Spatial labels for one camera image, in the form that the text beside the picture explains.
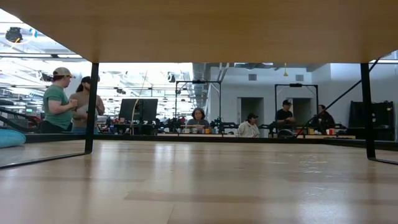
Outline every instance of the doorway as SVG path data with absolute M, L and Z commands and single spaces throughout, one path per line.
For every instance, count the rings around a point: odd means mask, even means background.
M 264 98 L 238 97 L 238 124 L 245 121 L 249 113 L 254 113 L 258 116 L 258 126 L 264 124 Z M 263 129 L 260 129 L 260 137 L 264 137 Z
M 316 111 L 311 110 L 311 98 L 292 98 L 293 103 L 291 112 L 297 124 L 305 124 L 315 115 Z

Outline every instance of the white hoodie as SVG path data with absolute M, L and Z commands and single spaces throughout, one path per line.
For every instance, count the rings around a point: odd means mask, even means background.
M 242 138 L 258 138 L 260 137 L 260 131 L 257 125 L 251 125 L 249 122 L 245 121 L 239 125 L 238 136 Z

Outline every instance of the black shirt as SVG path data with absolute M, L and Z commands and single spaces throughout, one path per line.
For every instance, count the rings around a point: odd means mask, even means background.
M 283 109 L 280 109 L 278 112 L 276 112 L 276 120 L 284 120 L 291 117 L 293 117 L 293 114 L 290 111 L 284 111 Z

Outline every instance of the person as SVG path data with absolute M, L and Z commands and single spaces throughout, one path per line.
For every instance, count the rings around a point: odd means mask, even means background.
M 73 133 L 86 133 L 87 126 L 87 111 L 88 111 L 88 99 L 90 97 L 90 83 L 91 77 L 84 77 L 81 79 L 80 85 L 78 86 L 76 93 L 70 95 L 69 99 L 77 100 L 78 104 L 75 110 L 72 111 L 73 115 Z M 104 103 L 100 96 L 97 95 L 95 101 L 96 111 L 95 116 L 103 115 L 105 112 Z M 94 134 L 98 134 L 98 128 L 94 128 Z
M 258 116 L 249 113 L 248 119 L 241 123 L 238 128 L 238 136 L 243 138 L 259 138 L 260 131 L 256 125 Z
M 201 108 L 195 108 L 192 112 L 192 118 L 187 123 L 187 125 L 202 125 L 205 128 L 209 128 L 210 124 L 205 120 L 205 111 Z
M 282 103 L 282 109 L 276 112 L 276 121 L 279 128 L 290 129 L 295 123 L 293 113 L 290 111 L 292 103 L 289 100 L 284 100 Z
M 68 100 L 63 91 L 68 87 L 73 75 L 67 68 L 56 68 L 53 72 L 53 84 L 47 88 L 43 96 L 45 118 L 40 123 L 41 133 L 61 133 L 68 131 L 72 120 L 72 110 L 78 101 Z
M 318 110 L 320 114 L 317 116 L 317 118 L 312 120 L 312 125 L 317 127 L 322 134 L 326 134 L 326 130 L 328 128 L 334 128 L 335 126 L 335 120 L 330 113 L 325 110 L 325 108 L 325 105 L 319 105 Z

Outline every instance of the black metal frame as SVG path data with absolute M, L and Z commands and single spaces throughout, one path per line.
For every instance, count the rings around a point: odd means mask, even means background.
M 278 96 L 277 96 L 277 88 L 278 88 L 278 86 L 289 86 L 289 87 L 291 87 L 291 88 L 301 88 L 301 87 L 303 87 L 303 86 L 312 86 L 312 87 L 315 87 L 315 98 L 316 98 L 316 100 L 317 100 L 317 114 L 319 113 L 319 109 L 318 109 L 318 106 L 319 106 L 319 96 L 318 96 L 318 85 L 311 85 L 311 84 L 301 84 L 301 83 L 291 83 L 291 84 L 275 84 L 275 88 L 274 88 L 274 94 L 275 94 L 275 122 L 277 122 L 277 119 L 276 119 L 276 114 L 277 114 L 277 112 L 278 112 Z
M 88 120 L 87 120 L 86 134 L 85 135 L 84 134 L 63 134 L 63 136 L 61 138 L 61 141 L 86 138 L 85 151 L 79 152 L 79 153 L 61 155 L 61 156 L 51 156 L 51 157 L 45 157 L 45 158 L 41 158 L 41 159 L 32 159 L 32 160 L 28 160 L 28 161 L 15 162 L 12 164 L 7 164 L 4 166 L 1 166 L 0 169 L 8 169 L 8 168 L 17 167 L 17 166 L 36 164 L 36 163 L 40 163 L 40 162 L 53 161 L 53 160 L 57 160 L 57 159 L 71 158 L 71 157 L 75 157 L 75 156 L 84 156 L 87 154 L 91 154 L 93 152 L 95 117 L 90 116 L 90 114 L 95 114 L 95 101 L 96 101 L 97 83 L 98 83 L 98 68 L 99 68 L 99 64 L 93 63 L 92 68 L 91 68 L 91 88 L 90 88 L 90 97 L 89 97 L 89 102 L 88 102 L 89 116 L 88 116 Z M 38 134 L 38 135 L 35 135 L 33 138 L 42 138 L 43 136 L 46 139 L 48 139 L 48 141 L 51 141 L 50 139 L 54 140 L 55 138 L 58 138 L 60 136 L 60 134 Z
M 0 169 L 7 169 L 11 167 L 17 167 L 17 166 L 23 166 L 23 165 L 29 165 L 29 164 L 36 164 L 40 162 L 47 162 L 47 161 L 53 161 L 57 159 L 64 159 L 64 158 L 70 158 L 70 157 L 75 157 L 75 156 L 84 156 L 87 154 L 91 154 L 93 152 L 93 140 L 94 139 L 104 139 L 104 140 L 112 140 L 112 139 L 124 139 L 124 140 L 133 140 L 133 141 L 181 141 L 181 137 L 162 137 L 162 136 L 101 136 L 101 135 L 94 135 L 94 123 L 95 123 L 95 117 L 90 116 L 91 114 L 95 114 L 95 101 L 96 101 L 96 92 L 97 92 L 97 84 L 98 84 L 98 69 L 99 69 L 99 63 L 93 63 L 92 68 L 91 68 L 91 88 L 90 88 L 90 97 L 89 97 L 89 103 L 88 103 L 88 121 L 87 121 L 87 129 L 86 129 L 86 134 L 71 134 L 71 135 L 63 135 L 62 140 L 67 141 L 67 140 L 75 140 L 75 139 L 84 139 L 86 138 L 85 141 L 85 151 L 81 153 L 74 153 L 74 154 L 67 154 L 67 155 L 62 155 L 62 156 L 53 156 L 53 157 L 46 157 L 46 158 L 41 158 L 41 159 L 33 159 L 29 161 L 24 161 L 24 162 L 17 162 L 13 164 L 8 164 L 5 166 L 1 166 Z M 369 64 L 368 63 L 362 63 L 361 64 L 361 80 L 357 82 L 352 88 L 350 88 L 348 91 L 346 91 L 343 95 L 345 95 L 347 92 L 352 90 L 356 85 L 362 82 L 362 92 L 363 92 L 363 102 L 364 102 L 364 113 L 365 113 L 365 130 L 367 133 L 366 136 L 366 155 L 369 160 L 371 161 L 376 161 L 376 162 L 383 162 L 383 163 L 388 163 L 388 164 L 394 164 L 398 165 L 398 162 L 395 161 L 387 161 L 383 159 L 377 159 L 376 157 L 376 147 L 375 147 L 375 140 L 374 140 L 374 135 L 373 135 L 373 120 L 372 120 L 372 108 L 371 108 L 371 86 L 370 86 L 370 77 L 369 77 Z M 219 95 L 219 100 L 220 100 L 220 117 L 221 117 L 221 82 L 198 82 L 198 81 L 177 81 L 176 82 L 176 89 L 175 89 L 175 94 L 177 96 L 177 89 L 178 89 L 178 83 L 218 83 L 220 85 L 220 95 Z M 275 112 L 277 111 L 277 86 L 291 86 L 289 84 L 276 84 L 275 85 Z M 318 105 L 318 85 L 302 85 L 302 86 L 315 86 L 316 88 L 316 98 L 317 98 L 317 105 Z M 177 115 L 177 97 L 175 100 L 175 115 Z M 43 138 L 45 139 L 51 139 L 48 141 L 56 141 L 56 134 L 53 135 L 46 135 Z M 350 146 L 350 144 L 353 143 L 353 141 L 347 140 L 334 140 L 334 139 L 244 139 L 244 138 L 199 138 L 199 137 L 184 137 L 184 141 L 206 141 L 206 142 L 246 142 L 246 143 L 302 143 L 302 144 L 331 144 L 331 145 L 339 145 L 339 146 Z M 395 143 L 386 143 L 388 145 L 393 145 L 396 146 Z M 360 141 L 358 143 L 355 143 L 355 146 L 363 146 Z
M 374 130 L 373 130 L 373 116 L 372 116 L 372 94 L 371 94 L 371 80 L 370 80 L 370 69 L 368 63 L 361 64 L 361 81 L 362 81 L 362 98 L 363 98 L 363 110 L 364 110 L 364 124 L 366 133 L 366 156 L 371 161 L 384 162 L 388 164 L 398 165 L 396 161 L 388 161 L 384 159 L 378 159 L 376 157 L 376 146 L 374 142 Z
M 218 95 L 218 100 L 219 100 L 219 103 L 220 103 L 220 107 L 219 107 L 219 117 L 220 117 L 220 119 L 221 119 L 221 81 L 199 81 L 199 80 L 194 80 L 194 81 L 176 81 L 175 82 L 175 113 L 174 113 L 174 116 L 176 117 L 176 118 L 178 118 L 177 117 L 177 97 L 178 97 L 178 84 L 179 83 L 192 83 L 192 84 L 202 84 L 202 85 L 204 85 L 204 84 L 206 84 L 206 83 L 218 83 L 219 84 L 219 86 L 220 86 L 220 89 L 219 89 L 219 91 L 220 91 L 220 93 L 219 93 L 219 95 Z

